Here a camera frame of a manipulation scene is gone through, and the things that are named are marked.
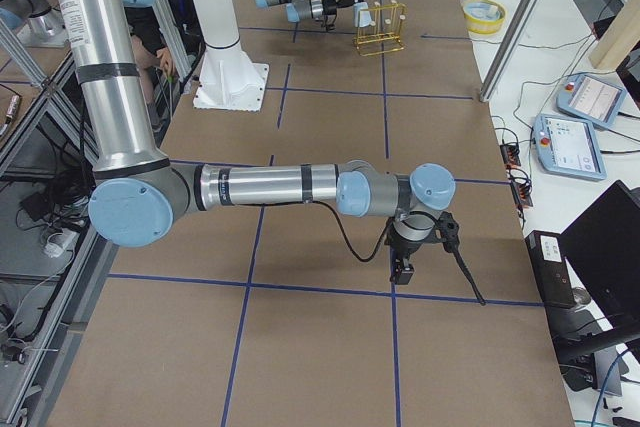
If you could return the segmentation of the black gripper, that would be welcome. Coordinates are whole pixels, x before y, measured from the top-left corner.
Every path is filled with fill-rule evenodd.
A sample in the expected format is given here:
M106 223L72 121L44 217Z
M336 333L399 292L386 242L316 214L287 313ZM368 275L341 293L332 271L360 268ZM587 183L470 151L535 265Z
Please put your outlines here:
M353 7L365 0L321 0L324 15L336 15L339 9Z

